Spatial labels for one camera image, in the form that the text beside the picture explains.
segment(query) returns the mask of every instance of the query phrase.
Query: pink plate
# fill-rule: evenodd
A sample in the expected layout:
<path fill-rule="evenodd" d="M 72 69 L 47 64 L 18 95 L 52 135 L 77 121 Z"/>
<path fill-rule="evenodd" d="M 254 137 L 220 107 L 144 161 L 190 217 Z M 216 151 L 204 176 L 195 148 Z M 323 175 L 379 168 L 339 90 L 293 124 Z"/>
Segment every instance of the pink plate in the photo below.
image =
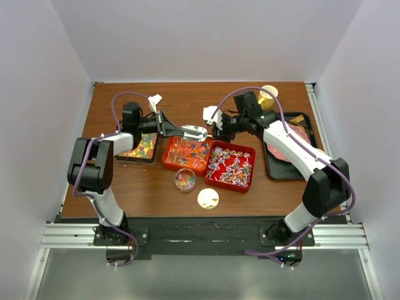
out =
<path fill-rule="evenodd" d="M 307 143 L 311 144 L 308 135 L 302 131 L 300 129 L 299 126 L 296 125 L 292 125 L 292 124 L 288 124 L 290 126 L 290 128 L 297 133 L 303 140 L 305 140 Z M 287 161 L 288 163 L 290 163 L 290 161 L 285 157 L 285 155 L 283 155 L 282 153 L 280 153 L 277 149 L 275 149 L 274 146 L 271 145 L 267 145 L 267 149 L 269 152 L 272 153 L 273 156 L 275 156 L 276 158 L 282 160 L 282 161 Z"/>

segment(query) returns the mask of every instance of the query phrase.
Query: cream-colored disc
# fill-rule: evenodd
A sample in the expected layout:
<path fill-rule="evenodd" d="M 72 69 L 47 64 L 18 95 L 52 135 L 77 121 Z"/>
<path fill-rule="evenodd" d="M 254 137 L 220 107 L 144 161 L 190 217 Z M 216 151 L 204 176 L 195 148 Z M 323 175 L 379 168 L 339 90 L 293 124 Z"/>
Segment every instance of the cream-colored disc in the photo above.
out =
<path fill-rule="evenodd" d="M 202 189 L 197 196 L 197 203 L 204 209 L 213 209 L 218 205 L 219 196 L 213 189 Z"/>

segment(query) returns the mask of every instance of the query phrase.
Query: gray wall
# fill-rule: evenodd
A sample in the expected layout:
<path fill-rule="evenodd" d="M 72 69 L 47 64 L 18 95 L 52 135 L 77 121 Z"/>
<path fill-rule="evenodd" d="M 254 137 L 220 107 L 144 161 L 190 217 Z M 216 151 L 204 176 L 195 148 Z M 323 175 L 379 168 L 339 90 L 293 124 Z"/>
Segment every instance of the gray wall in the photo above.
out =
<path fill-rule="evenodd" d="M 399 1 L 364 0 L 316 86 L 332 151 L 350 163 L 352 216 L 365 225 L 386 299 L 400 298 L 399 12 Z"/>
<path fill-rule="evenodd" d="M 362 0 L 51 0 L 94 81 L 320 77 Z"/>
<path fill-rule="evenodd" d="M 48 0 L 0 1 L 0 299 L 22 299 L 90 83 Z"/>

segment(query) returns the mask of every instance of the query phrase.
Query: cable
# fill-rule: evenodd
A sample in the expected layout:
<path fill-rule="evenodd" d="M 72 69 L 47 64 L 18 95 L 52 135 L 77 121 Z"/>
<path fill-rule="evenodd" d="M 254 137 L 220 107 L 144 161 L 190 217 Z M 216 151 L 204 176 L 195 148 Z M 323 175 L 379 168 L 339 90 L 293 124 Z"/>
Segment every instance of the cable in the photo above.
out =
<path fill-rule="evenodd" d="M 130 259 L 130 260 L 128 260 L 128 261 L 126 261 L 126 262 L 124 262 L 122 264 L 115 263 L 114 266 L 116 266 L 116 267 L 126 266 L 127 264 L 130 264 L 133 260 L 135 260 L 137 258 L 138 254 L 139 254 L 139 243 L 138 243 L 138 240 L 132 234 L 130 234 L 129 232 L 126 232 L 126 231 L 123 231 L 123 230 L 119 229 L 109 219 L 107 219 L 105 217 L 105 215 L 101 212 L 101 210 L 100 210 L 100 208 L 99 208 L 99 206 L 98 206 L 98 204 L 96 202 L 96 198 L 93 195 L 90 195 L 90 194 L 85 193 L 85 192 L 81 193 L 81 194 L 78 194 L 78 186 L 79 186 L 79 183 L 81 182 L 83 171 L 84 171 L 84 168 L 86 167 L 86 163 L 88 162 L 89 155 L 90 155 L 90 150 L 91 150 L 92 145 L 94 144 L 94 142 L 102 140 L 102 139 L 105 139 L 105 138 L 110 138 L 111 136 L 116 136 L 117 134 L 119 134 L 121 132 L 121 125 L 119 123 L 117 114 L 115 112 L 114 103 L 115 103 L 115 100 L 119 96 L 122 96 L 122 95 L 125 95 L 125 94 L 135 94 L 135 95 L 138 95 L 138 96 L 145 97 L 146 99 L 149 97 L 149 96 L 147 96 L 145 94 L 141 94 L 140 92 L 133 92 L 133 91 L 132 92 L 120 92 L 119 94 L 116 94 L 113 97 L 113 99 L 111 100 L 111 111 L 112 111 L 112 115 L 114 116 L 115 121 L 117 123 L 117 131 L 114 132 L 114 133 L 111 133 L 111 134 L 106 134 L 106 135 L 102 134 L 102 136 L 94 137 L 89 141 L 89 143 L 87 144 L 85 155 L 84 155 L 83 160 L 82 160 L 81 168 L 79 170 L 79 173 L 77 175 L 74 187 L 72 189 L 72 194 L 75 197 L 87 197 L 87 198 L 91 199 L 91 201 L 93 203 L 94 210 L 96 211 L 97 215 L 99 215 L 100 218 L 104 219 L 104 222 L 106 222 L 108 225 L 110 225 L 110 227 L 112 227 L 115 231 L 127 236 L 129 239 L 132 239 L 134 241 L 134 243 L 135 243 L 135 252 L 134 252 L 134 255 L 133 255 L 132 259 Z"/>
<path fill-rule="evenodd" d="M 340 211 L 340 212 L 332 212 L 332 213 L 327 214 L 326 216 L 338 216 L 338 215 L 342 215 L 342 214 L 345 214 L 345 213 L 347 213 L 348 211 L 350 211 L 350 210 L 354 207 L 354 205 L 355 205 L 355 203 L 356 203 L 356 192 L 355 192 L 355 190 L 354 190 L 354 188 L 353 188 L 353 185 L 350 183 L 350 181 L 347 179 L 347 177 L 346 177 L 338 168 L 336 168 L 336 167 L 333 166 L 332 164 L 330 164 L 330 163 L 324 161 L 323 159 L 317 157 L 314 153 L 312 153 L 306 146 L 304 146 L 299 140 L 297 140 L 297 139 L 288 131 L 288 126 L 287 126 L 286 121 L 285 121 L 285 117 L 284 117 L 284 113 L 283 113 L 283 108 L 282 108 L 281 102 L 278 100 L 278 98 L 277 98 L 273 93 L 271 93 L 271 92 L 268 91 L 267 89 L 263 89 L 263 88 L 258 87 L 258 86 L 246 86 L 246 87 L 242 87 L 242 88 L 240 88 L 240 89 L 237 89 L 237 90 L 235 90 L 235 91 L 233 91 L 233 92 L 230 92 L 230 93 L 229 93 L 228 95 L 226 95 L 225 98 L 218 104 L 216 110 L 214 111 L 214 113 L 213 113 L 212 116 L 211 116 L 211 119 L 216 115 L 216 113 L 217 113 L 218 110 L 221 108 L 221 106 L 222 106 L 231 96 L 235 95 L 235 94 L 238 93 L 238 92 L 245 91 L 245 90 L 248 90 L 248 89 L 256 89 L 256 90 L 263 91 L 263 92 L 269 94 L 269 95 L 275 100 L 275 102 L 276 102 L 276 104 L 277 104 L 277 106 L 278 106 L 278 108 L 279 108 L 279 114 L 281 115 L 282 125 L 283 125 L 283 128 L 284 128 L 286 134 L 287 134 L 297 145 L 299 145 L 303 150 L 305 150 L 308 154 L 310 154 L 315 160 L 317 160 L 317 161 L 323 163 L 323 164 L 324 164 L 325 166 L 327 166 L 329 169 L 331 169 L 332 171 L 334 171 L 334 172 L 346 183 L 346 185 L 348 186 L 348 188 L 349 188 L 349 190 L 350 190 L 350 193 L 351 193 L 351 204 L 350 204 L 346 209 L 344 209 L 344 210 L 342 210 L 342 211 Z M 293 241 L 291 241 L 288 245 L 284 246 L 284 247 L 283 247 L 282 249 L 280 249 L 280 250 L 276 250 L 276 251 L 272 251 L 272 252 L 268 252 L 268 253 L 263 253 L 263 252 L 254 251 L 254 250 L 245 250 L 245 253 L 248 254 L 248 255 L 253 255 L 253 256 L 265 256 L 265 257 L 267 257 L 267 258 L 273 259 L 273 260 L 275 260 L 275 261 L 281 263 L 280 261 L 278 261 L 278 260 L 274 257 L 274 255 L 277 255 L 277 254 L 279 254 L 279 253 L 285 251 L 287 248 L 293 246 L 294 244 L 296 244 L 297 242 L 299 242 L 300 240 L 302 240 L 303 237 L 306 236 L 306 235 L 308 234 L 308 232 L 309 232 L 316 224 L 318 224 L 318 223 L 321 222 L 321 221 L 322 221 L 321 218 L 316 219 L 316 220 L 315 220 L 314 222 L 312 222 L 312 223 L 309 225 L 309 227 L 308 227 L 307 229 L 305 229 L 296 239 L 294 239 Z"/>

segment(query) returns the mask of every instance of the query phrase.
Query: red box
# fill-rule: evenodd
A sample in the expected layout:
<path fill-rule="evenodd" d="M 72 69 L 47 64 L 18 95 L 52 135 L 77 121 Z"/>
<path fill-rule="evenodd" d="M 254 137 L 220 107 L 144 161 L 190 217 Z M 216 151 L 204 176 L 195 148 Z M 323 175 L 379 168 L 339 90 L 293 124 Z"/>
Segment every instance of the red box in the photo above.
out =
<path fill-rule="evenodd" d="M 251 184 L 253 183 L 254 163 L 256 162 L 256 150 L 254 150 L 253 148 L 250 148 L 250 147 L 228 144 L 226 142 L 221 142 L 221 141 L 214 141 L 212 144 L 210 153 L 217 146 L 219 146 L 223 149 L 235 150 L 236 152 L 241 151 L 243 153 L 247 152 L 250 154 L 249 164 L 252 166 L 251 172 L 250 172 L 250 183 L 249 183 L 248 187 L 242 187 L 242 186 L 236 186 L 234 184 L 230 184 L 227 182 L 216 181 L 214 178 L 215 177 L 219 178 L 221 173 L 223 173 L 225 171 L 225 167 L 220 164 L 221 169 L 217 172 L 214 172 L 214 174 L 211 176 L 211 179 L 207 178 L 207 176 L 206 176 L 206 184 L 208 186 L 214 186 L 215 188 L 230 189 L 232 191 L 236 191 L 239 193 L 247 193 L 251 187 Z M 232 164 L 233 159 L 234 159 L 234 157 L 231 156 L 231 158 L 229 158 L 228 160 L 225 161 L 225 164 L 226 165 Z M 208 157 L 208 160 L 207 160 L 207 168 L 209 165 L 209 160 L 210 160 L 210 156 Z M 244 158 L 242 156 L 242 157 L 240 157 L 240 161 L 241 161 L 241 163 L 243 163 L 246 161 L 246 158 Z"/>
<path fill-rule="evenodd" d="M 192 167 L 192 166 L 188 166 L 187 164 L 181 164 L 179 161 L 177 163 L 171 163 L 168 162 L 168 153 L 171 149 L 175 148 L 174 144 L 176 141 L 184 141 L 184 144 L 194 144 L 194 145 L 201 145 L 202 143 L 207 143 L 208 145 L 208 149 L 209 152 L 207 155 L 202 156 L 202 159 L 204 160 L 203 165 L 198 164 L 198 167 Z M 180 137 L 174 136 L 171 137 L 168 141 L 168 145 L 165 149 L 164 155 L 162 156 L 162 163 L 164 164 L 164 167 L 168 170 L 172 170 L 172 171 L 178 171 L 182 168 L 188 168 L 190 170 L 192 170 L 197 176 L 204 176 L 206 173 L 206 169 L 207 169 L 207 163 L 208 163 L 208 158 L 209 155 L 211 153 L 211 149 L 213 148 L 213 139 L 211 139 L 210 137 L 208 137 L 204 142 L 193 142 L 193 141 L 186 141 L 181 139 Z M 181 153 L 181 155 L 185 154 L 186 156 L 188 156 L 188 154 L 190 154 L 190 149 L 183 149 L 183 152 Z"/>

